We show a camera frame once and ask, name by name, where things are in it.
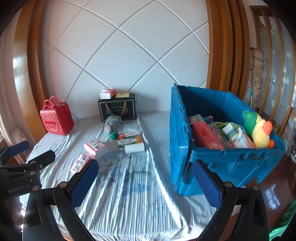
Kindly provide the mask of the white paper roll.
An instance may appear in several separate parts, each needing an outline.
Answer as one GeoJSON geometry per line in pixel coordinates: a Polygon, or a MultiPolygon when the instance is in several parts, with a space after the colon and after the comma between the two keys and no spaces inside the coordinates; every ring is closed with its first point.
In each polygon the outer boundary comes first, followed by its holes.
{"type": "Polygon", "coordinates": [[[126,154],[143,152],[144,150],[145,150],[144,143],[125,145],[126,154]]]}

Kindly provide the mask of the red pouch in crate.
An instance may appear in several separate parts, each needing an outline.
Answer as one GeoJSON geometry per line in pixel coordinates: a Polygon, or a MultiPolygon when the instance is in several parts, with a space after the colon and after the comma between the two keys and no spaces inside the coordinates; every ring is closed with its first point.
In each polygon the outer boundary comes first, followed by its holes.
{"type": "Polygon", "coordinates": [[[204,121],[192,125],[192,135],[195,146],[207,148],[208,150],[224,151],[224,147],[204,121]]]}

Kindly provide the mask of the yellow duck plush toy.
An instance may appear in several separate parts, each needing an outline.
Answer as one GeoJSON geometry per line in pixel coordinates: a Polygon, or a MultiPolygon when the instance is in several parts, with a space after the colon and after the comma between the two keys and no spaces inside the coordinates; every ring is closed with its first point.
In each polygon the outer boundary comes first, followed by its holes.
{"type": "Polygon", "coordinates": [[[258,113],[244,110],[242,113],[244,119],[244,128],[252,138],[256,148],[273,148],[274,140],[270,138],[273,125],[270,121],[263,119],[258,113]]]}

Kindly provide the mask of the red bear suitcase box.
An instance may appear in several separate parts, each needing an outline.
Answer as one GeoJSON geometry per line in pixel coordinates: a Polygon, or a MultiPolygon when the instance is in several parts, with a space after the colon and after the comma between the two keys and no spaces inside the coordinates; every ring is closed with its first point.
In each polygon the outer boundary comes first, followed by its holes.
{"type": "Polygon", "coordinates": [[[47,132],[67,135],[74,127],[74,120],[66,102],[52,96],[46,99],[40,110],[41,120],[47,132]]]}

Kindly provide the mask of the rolled patterned carpet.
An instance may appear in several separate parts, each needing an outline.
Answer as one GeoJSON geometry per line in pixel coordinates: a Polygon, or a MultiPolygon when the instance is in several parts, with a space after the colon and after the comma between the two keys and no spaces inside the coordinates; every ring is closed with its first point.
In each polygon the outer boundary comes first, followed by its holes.
{"type": "Polygon", "coordinates": [[[248,82],[243,101],[256,110],[259,102],[264,67],[264,52],[257,48],[250,48],[250,66],[248,82]]]}

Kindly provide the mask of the green round jar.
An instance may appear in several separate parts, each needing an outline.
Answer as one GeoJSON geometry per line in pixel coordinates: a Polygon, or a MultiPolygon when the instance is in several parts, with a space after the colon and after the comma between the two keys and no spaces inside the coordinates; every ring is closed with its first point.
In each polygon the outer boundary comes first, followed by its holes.
{"type": "Polygon", "coordinates": [[[118,139],[118,132],[117,131],[114,131],[112,132],[109,136],[112,140],[117,140],[118,139]]]}

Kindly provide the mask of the grey plush toy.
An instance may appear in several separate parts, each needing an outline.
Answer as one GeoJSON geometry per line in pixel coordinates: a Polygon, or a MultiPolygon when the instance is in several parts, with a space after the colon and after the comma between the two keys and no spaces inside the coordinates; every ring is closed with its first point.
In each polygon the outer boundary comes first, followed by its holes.
{"type": "Polygon", "coordinates": [[[122,122],[122,119],[120,116],[117,116],[117,115],[109,116],[104,125],[104,132],[107,135],[110,135],[112,132],[117,131],[121,122],[122,122]]]}

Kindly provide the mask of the red white medicine box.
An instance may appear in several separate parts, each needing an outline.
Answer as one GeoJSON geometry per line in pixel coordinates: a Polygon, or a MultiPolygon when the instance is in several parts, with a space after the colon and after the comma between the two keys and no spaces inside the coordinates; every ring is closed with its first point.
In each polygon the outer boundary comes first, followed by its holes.
{"type": "Polygon", "coordinates": [[[133,132],[122,132],[118,135],[118,140],[124,140],[126,138],[133,138],[138,135],[141,135],[141,132],[139,130],[135,130],[133,132]]]}

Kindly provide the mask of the pink tissue pack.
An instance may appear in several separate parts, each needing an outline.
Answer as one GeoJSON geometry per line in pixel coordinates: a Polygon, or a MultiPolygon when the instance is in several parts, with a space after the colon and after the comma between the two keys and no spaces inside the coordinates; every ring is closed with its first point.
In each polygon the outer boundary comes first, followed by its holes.
{"type": "Polygon", "coordinates": [[[115,89],[103,89],[100,92],[100,99],[112,99],[117,95],[117,91],[115,89]]]}

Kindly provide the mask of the blue plastic storage crate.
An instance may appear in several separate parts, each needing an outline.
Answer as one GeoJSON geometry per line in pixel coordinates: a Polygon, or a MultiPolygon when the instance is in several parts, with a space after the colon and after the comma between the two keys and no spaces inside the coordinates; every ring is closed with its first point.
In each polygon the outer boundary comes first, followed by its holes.
{"type": "Polygon", "coordinates": [[[261,182],[285,152],[283,140],[272,130],[271,148],[256,148],[244,128],[242,113],[254,112],[230,92],[174,85],[171,89],[170,180],[180,195],[200,195],[193,163],[202,160],[223,180],[242,187],[251,180],[261,182]],[[192,125],[204,121],[224,151],[195,146],[192,125]]]}

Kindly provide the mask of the dark green gift bag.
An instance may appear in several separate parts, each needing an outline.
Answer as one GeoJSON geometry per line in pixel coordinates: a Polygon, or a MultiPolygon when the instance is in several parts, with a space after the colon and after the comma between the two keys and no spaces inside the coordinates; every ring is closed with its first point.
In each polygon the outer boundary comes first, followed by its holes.
{"type": "Polygon", "coordinates": [[[106,122],[107,118],[112,115],[120,116],[122,121],[137,118],[134,94],[130,94],[129,97],[125,98],[100,99],[98,106],[102,122],[106,122]]]}

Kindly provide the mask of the green orange medicine box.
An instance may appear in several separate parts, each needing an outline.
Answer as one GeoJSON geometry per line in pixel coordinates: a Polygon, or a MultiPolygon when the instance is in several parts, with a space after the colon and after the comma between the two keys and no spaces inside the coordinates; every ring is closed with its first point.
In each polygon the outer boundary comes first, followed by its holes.
{"type": "Polygon", "coordinates": [[[143,144],[142,135],[135,135],[135,136],[122,136],[118,140],[118,146],[120,150],[124,150],[126,145],[133,145],[133,144],[143,144]]]}

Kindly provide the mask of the yellow flat box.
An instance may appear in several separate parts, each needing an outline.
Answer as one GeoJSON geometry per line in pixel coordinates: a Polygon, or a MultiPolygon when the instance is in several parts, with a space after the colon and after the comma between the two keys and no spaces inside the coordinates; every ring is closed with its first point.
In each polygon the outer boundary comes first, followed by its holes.
{"type": "Polygon", "coordinates": [[[116,98],[129,98],[130,93],[129,92],[118,92],[116,94],[116,98]]]}

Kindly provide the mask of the clear plastic box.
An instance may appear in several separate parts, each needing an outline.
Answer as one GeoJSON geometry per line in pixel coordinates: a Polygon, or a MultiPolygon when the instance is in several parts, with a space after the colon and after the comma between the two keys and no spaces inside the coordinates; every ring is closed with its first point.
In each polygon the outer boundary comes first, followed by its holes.
{"type": "Polygon", "coordinates": [[[132,133],[137,130],[137,124],[125,124],[123,128],[124,133],[132,133]]]}

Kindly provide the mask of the pink white packet box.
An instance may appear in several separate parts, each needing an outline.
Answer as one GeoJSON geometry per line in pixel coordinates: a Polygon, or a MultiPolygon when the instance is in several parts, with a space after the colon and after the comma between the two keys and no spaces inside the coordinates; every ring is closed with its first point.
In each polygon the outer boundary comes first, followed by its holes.
{"type": "Polygon", "coordinates": [[[108,147],[97,138],[93,138],[84,144],[85,150],[95,159],[99,160],[108,153],[108,147]]]}
{"type": "Polygon", "coordinates": [[[87,154],[81,154],[79,158],[72,164],[70,168],[70,172],[72,174],[76,174],[80,172],[83,167],[91,160],[93,157],[87,154]]]}

